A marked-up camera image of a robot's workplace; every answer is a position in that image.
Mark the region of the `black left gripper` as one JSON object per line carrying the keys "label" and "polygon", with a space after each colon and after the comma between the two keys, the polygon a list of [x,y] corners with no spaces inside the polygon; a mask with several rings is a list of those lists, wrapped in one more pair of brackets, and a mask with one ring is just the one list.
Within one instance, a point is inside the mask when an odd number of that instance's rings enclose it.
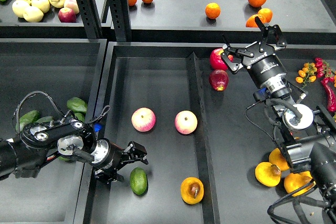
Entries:
{"label": "black left gripper", "polygon": [[149,164],[145,147],[137,142],[130,141],[123,150],[108,140],[98,140],[92,152],[95,179],[105,184],[124,182],[124,177],[118,174],[122,154],[124,164],[135,162]]}

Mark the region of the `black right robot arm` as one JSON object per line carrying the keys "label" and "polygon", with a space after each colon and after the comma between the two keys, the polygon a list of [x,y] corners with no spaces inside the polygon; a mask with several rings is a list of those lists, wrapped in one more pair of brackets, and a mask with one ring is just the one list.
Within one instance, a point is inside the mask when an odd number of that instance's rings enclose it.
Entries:
{"label": "black right robot arm", "polygon": [[269,206],[267,213],[275,223],[290,220],[277,216],[278,206],[292,203],[299,223],[308,223],[302,205],[321,208],[331,223],[335,223],[335,121],[322,105],[311,109],[291,96],[294,84],[286,79],[286,70],[276,55],[287,45],[279,26],[265,25],[254,18],[262,37],[244,48],[223,46],[221,58],[232,73],[246,69],[257,87],[256,103],[265,105],[264,112],[273,111],[269,119],[274,131],[283,141],[277,143],[280,153],[294,174],[310,172],[311,179],[287,193]]}

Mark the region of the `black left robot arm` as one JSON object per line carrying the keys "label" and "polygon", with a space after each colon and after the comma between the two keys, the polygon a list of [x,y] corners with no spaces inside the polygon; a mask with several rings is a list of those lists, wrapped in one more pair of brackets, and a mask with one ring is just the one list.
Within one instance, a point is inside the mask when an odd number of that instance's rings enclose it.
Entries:
{"label": "black left robot arm", "polygon": [[147,151],[134,141],[122,149],[106,138],[97,138],[93,125],[109,110],[110,106],[106,105],[89,122],[77,119],[68,111],[57,121],[18,127],[14,138],[1,140],[1,179],[11,174],[16,178],[35,178],[43,167],[61,156],[91,165],[94,177],[101,182],[123,181],[118,171],[134,162],[148,164]]}

